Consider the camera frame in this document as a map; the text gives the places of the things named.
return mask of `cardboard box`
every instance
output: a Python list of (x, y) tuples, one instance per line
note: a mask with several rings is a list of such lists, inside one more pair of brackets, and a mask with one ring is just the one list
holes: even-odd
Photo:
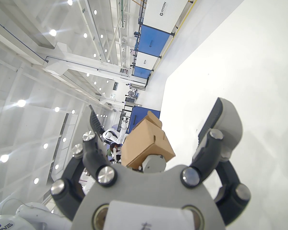
[(166, 162), (175, 153), (164, 133), (162, 122), (151, 112), (126, 137), (122, 146), (122, 165), (138, 169), (148, 155), (162, 155)]

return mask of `box flap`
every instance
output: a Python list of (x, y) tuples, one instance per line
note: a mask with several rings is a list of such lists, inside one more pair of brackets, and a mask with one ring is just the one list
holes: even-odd
[(147, 116), (145, 117), (149, 122), (153, 123), (154, 125), (162, 128), (162, 122), (153, 114), (151, 111), (147, 112)]

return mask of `white label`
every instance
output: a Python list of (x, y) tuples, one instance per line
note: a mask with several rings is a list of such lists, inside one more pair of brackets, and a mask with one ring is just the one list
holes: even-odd
[(192, 212), (120, 201), (110, 203), (104, 230), (194, 230)]
[(147, 0), (143, 24), (171, 33), (188, 0)]
[(135, 65), (140, 68), (146, 68), (152, 70), (158, 57), (138, 52), (137, 60), (135, 61)]

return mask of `joyson logo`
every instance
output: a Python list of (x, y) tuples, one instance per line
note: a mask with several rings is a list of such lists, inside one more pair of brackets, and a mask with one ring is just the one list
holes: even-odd
[(164, 16), (164, 14), (166, 12), (166, 8), (167, 8), (167, 2), (164, 2), (163, 5), (162, 5), (160, 16)]

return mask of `blue panel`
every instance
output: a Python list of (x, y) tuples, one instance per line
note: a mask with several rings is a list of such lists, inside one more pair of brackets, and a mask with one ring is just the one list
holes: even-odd
[(147, 115), (148, 111), (151, 111), (153, 114), (155, 114), (157, 118), (160, 117), (160, 111), (158, 110), (151, 110), (139, 106), (135, 106), (132, 108), (128, 126), (128, 133), (130, 133), (132, 129)]
[(169, 33), (142, 25), (138, 50), (158, 57), (169, 36)]
[(150, 73), (151, 73), (151, 70), (149, 70), (149, 69), (135, 67), (133, 75), (140, 77), (140, 78), (147, 79)]

